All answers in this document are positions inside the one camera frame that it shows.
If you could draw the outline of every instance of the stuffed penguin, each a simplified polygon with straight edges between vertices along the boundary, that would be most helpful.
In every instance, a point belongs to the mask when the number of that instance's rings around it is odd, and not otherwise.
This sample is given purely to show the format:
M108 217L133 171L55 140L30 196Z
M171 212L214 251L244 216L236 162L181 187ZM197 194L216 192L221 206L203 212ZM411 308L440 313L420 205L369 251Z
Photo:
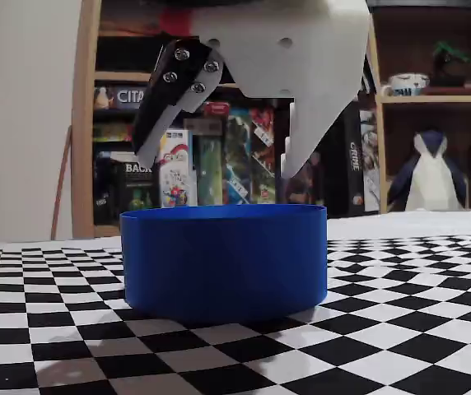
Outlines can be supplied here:
M388 193L393 210L458 211L466 206L462 172L445 156L448 140L428 130L414 138L415 155L399 171Z

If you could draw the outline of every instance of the checkered mat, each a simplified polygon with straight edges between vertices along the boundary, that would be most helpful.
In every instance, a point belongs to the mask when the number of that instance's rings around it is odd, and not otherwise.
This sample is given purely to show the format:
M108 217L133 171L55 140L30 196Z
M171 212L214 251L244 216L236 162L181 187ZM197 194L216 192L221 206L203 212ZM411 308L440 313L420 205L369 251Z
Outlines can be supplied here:
M471 394L471 236L329 242L329 294L185 327L124 302L117 249L0 250L0 394Z

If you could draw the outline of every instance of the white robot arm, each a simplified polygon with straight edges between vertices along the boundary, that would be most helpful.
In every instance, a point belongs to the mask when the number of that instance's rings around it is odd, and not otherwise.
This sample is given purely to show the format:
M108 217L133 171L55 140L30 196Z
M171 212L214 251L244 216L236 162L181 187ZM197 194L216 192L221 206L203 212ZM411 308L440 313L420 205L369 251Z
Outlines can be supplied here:
M282 177L293 177L360 89L366 1L259 0L173 15L193 38L161 52L133 131L141 164L152 167L164 131L181 110L194 112L228 67L247 97L294 99L281 162Z

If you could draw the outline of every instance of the screw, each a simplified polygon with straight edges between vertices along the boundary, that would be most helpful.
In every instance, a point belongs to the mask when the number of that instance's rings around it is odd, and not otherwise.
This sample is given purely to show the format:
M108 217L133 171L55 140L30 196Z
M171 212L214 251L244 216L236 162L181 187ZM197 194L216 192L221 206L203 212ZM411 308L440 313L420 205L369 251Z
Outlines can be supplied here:
M201 82L195 82L192 85L192 92L194 93L204 93L205 90L206 90L206 86L202 84Z
M204 65L204 70L206 72L218 72L219 71L219 62L216 62L215 60L207 62Z
M189 51L184 48L177 48L175 50L175 59L183 61L189 59Z
M178 77L177 74L174 72L167 72L162 78L164 79L164 81L171 83L177 81Z

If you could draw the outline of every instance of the blue bowl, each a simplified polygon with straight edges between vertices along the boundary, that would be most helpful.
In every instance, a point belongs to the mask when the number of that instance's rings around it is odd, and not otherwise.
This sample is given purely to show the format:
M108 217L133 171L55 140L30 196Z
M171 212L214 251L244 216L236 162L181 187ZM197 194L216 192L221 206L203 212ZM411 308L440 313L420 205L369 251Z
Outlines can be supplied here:
M126 301L184 323L246 323L327 294L327 212L303 205L131 211L120 226Z

